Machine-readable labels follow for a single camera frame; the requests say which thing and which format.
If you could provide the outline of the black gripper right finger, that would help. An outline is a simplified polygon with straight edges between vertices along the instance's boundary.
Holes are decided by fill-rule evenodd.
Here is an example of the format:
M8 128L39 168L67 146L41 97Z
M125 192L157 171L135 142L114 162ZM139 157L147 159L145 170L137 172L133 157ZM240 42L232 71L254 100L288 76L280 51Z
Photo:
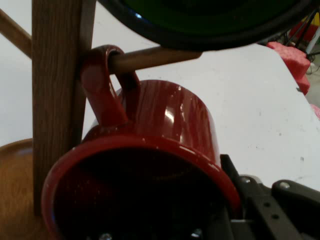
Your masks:
M220 156L242 203L240 219L230 219L233 240L318 240L320 193L292 180L278 180L266 187L248 175L239 175L227 154Z

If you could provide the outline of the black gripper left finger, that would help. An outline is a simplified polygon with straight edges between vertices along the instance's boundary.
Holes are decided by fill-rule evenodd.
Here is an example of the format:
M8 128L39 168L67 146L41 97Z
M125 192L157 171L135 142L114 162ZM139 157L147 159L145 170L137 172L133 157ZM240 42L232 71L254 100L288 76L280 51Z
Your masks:
M191 233L192 240L231 240L232 228L228 210L225 206L215 209L202 225Z

